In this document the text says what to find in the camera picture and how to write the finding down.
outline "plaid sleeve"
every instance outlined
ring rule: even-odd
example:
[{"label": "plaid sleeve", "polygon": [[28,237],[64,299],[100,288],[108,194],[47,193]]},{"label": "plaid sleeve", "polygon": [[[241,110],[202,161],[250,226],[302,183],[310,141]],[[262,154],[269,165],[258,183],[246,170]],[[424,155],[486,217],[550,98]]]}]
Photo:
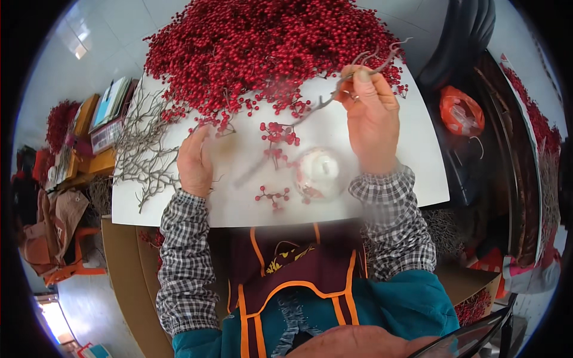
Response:
[{"label": "plaid sleeve", "polygon": [[161,326],[171,336],[192,329],[218,329],[215,303],[219,297],[205,287],[215,281],[205,199],[178,190],[163,211],[160,230],[165,241],[155,303]]},{"label": "plaid sleeve", "polygon": [[362,202],[362,237],[371,240],[371,276],[379,281],[406,270],[434,271],[435,246],[418,209],[414,182],[412,170],[398,164],[385,176],[362,174],[348,188]]}]

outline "plastic bag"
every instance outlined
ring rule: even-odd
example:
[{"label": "plastic bag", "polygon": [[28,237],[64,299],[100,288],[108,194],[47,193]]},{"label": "plastic bag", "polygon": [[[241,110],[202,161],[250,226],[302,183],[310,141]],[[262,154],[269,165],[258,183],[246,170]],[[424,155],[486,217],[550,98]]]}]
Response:
[{"label": "plastic bag", "polygon": [[484,112],[470,96],[452,86],[442,88],[439,112],[450,132],[468,137],[484,130]]}]

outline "teal jacket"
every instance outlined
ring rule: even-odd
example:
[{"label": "teal jacket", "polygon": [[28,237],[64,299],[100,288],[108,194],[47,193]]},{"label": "teal jacket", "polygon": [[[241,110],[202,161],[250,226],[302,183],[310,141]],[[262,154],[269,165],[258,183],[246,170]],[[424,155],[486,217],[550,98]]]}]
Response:
[{"label": "teal jacket", "polygon": [[[438,277],[425,270],[404,271],[387,282],[355,278],[352,295],[361,325],[380,326],[406,340],[444,336],[460,327]],[[331,300],[324,300],[305,287],[299,288],[297,300],[311,327],[326,331],[338,326]],[[275,298],[261,312],[261,322],[269,355],[287,328]],[[222,331],[197,329],[182,332],[173,338],[172,344],[176,358],[240,357],[241,320],[238,309],[225,317]]]}]

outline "maroon apron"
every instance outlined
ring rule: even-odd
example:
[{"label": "maroon apron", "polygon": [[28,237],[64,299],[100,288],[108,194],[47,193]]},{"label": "maroon apron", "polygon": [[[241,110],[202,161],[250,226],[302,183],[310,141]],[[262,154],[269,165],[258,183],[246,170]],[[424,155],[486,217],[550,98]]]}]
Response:
[{"label": "maroon apron", "polygon": [[239,308],[241,358],[266,357],[260,313],[286,287],[310,288],[332,301],[339,325],[359,324],[352,279],[366,278],[367,270],[358,228],[347,221],[252,227],[248,237],[231,240],[227,311]]}]

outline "orange chair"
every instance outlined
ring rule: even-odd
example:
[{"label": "orange chair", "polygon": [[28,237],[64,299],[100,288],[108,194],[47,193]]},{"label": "orange chair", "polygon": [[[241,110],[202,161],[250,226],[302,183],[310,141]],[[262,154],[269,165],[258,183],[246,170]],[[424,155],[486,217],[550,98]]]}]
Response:
[{"label": "orange chair", "polygon": [[103,275],[107,273],[106,269],[89,269],[84,267],[82,263],[80,240],[84,239],[88,235],[97,234],[99,231],[100,229],[97,227],[78,227],[76,229],[74,233],[74,238],[76,239],[76,262],[73,265],[64,266],[47,277],[44,277],[46,287],[61,282],[73,275]]}]

